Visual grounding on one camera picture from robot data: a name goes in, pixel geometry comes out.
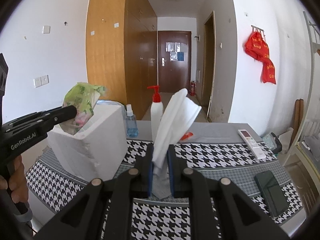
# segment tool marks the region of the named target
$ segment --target plastic wrapper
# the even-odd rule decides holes
[[[104,86],[91,85],[89,83],[76,84],[66,94],[62,107],[75,106],[77,115],[74,119],[60,124],[63,131],[75,135],[94,115],[94,107],[100,96],[106,92]]]
[[[194,139],[194,134],[189,130],[181,137],[180,142],[187,142],[190,139]]]

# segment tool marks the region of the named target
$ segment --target styrofoam box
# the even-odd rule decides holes
[[[62,167],[86,181],[112,179],[126,152],[121,106],[96,105],[93,117],[75,135],[59,125],[48,132],[48,143]]]

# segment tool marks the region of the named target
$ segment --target human hand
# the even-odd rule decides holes
[[[13,160],[15,172],[9,179],[9,188],[12,190],[11,198],[14,203],[28,201],[27,179],[24,176],[24,165],[22,157],[19,155]],[[7,189],[7,181],[0,175],[0,189]]]

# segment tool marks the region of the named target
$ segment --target wall plate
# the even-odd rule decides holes
[[[50,29],[51,29],[50,26],[45,25],[45,26],[43,26],[43,28],[42,28],[42,33],[43,33],[43,34],[49,34],[49,33],[50,33]]]
[[[42,76],[41,77],[41,85],[46,85],[49,83],[49,76],[48,75],[45,75],[45,76]]]
[[[42,84],[41,84],[41,78],[40,78],[40,77],[35,78],[35,79],[33,80],[33,83],[34,83],[34,85],[35,85],[35,88],[38,88],[38,87],[41,87],[41,86],[42,86]]]
[[[197,81],[198,83],[200,83],[200,73],[201,73],[201,70],[198,70],[198,71],[196,72],[196,81]]]

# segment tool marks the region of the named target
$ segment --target white bottle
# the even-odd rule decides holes
[[[151,132],[152,132],[152,141],[155,142],[160,121],[163,115],[163,104],[161,102],[161,97],[159,94],[159,86],[151,86],[148,89],[154,89],[155,93],[152,96],[152,105],[151,105]]]

